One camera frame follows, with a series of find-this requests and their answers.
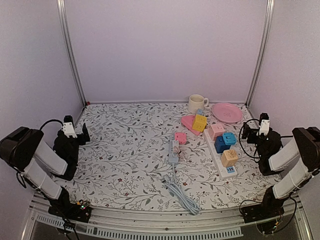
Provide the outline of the pink plug adapter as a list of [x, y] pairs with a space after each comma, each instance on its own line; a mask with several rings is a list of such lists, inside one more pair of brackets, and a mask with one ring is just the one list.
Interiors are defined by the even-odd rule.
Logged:
[[184, 132], [175, 132], [174, 140], [178, 141], [180, 145], [185, 145], [187, 142], [187, 134]]

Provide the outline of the light blue power strip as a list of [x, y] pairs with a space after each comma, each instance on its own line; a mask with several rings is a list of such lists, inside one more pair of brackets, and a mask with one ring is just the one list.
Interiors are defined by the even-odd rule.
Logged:
[[186, 196], [185, 192], [181, 188], [177, 177], [177, 166], [180, 160], [177, 156], [173, 155], [174, 146], [180, 146], [179, 142], [174, 139], [169, 140], [167, 162], [172, 170], [172, 176], [169, 177], [168, 175], [164, 175], [161, 182], [171, 195], [177, 197], [180, 205], [191, 215], [195, 216], [199, 214], [201, 208], [192, 198]]

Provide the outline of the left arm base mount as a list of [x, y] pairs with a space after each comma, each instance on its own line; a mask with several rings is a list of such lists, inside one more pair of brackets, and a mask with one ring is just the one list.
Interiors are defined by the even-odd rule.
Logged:
[[62, 188], [57, 199], [48, 198], [50, 207], [48, 213], [66, 220], [74, 220], [82, 223], [88, 223], [91, 217], [92, 208], [87, 200], [70, 201], [69, 192]]

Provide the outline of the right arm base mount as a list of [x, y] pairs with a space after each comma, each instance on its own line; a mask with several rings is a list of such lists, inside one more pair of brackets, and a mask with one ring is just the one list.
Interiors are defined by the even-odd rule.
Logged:
[[284, 213], [283, 204], [288, 197], [278, 199], [275, 197], [273, 187], [269, 187], [263, 196], [262, 202], [239, 208], [245, 223], [265, 220], [280, 216]]

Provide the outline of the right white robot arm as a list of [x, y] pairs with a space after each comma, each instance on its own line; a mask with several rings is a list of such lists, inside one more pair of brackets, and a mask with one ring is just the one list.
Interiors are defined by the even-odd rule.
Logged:
[[239, 137], [255, 145], [259, 170], [264, 176], [279, 174], [298, 159], [280, 182], [265, 191], [265, 202], [258, 208], [262, 218], [269, 218], [278, 210], [275, 200], [287, 199], [320, 172], [320, 130], [315, 126], [294, 128], [286, 145], [282, 145], [283, 136], [273, 131], [269, 123], [251, 128], [245, 122]]

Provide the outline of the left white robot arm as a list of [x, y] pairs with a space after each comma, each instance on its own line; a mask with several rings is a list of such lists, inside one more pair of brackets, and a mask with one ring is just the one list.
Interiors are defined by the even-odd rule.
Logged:
[[55, 209], [63, 217], [70, 217], [75, 211], [74, 205], [60, 198], [63, 188], [49, 177], [47, 171], [58, 178], [72, 180], [78, 167], [79, 147], [89, 141], [90, 135], [85, 124], [82, 133], [76, 134], [73, 124], [65, 122], [53, 147], [45, 142], [42, 130], [21, 126], [0, 141], [0, 158], [30, 181], [36, 190], [50, 200], [57, 200]]

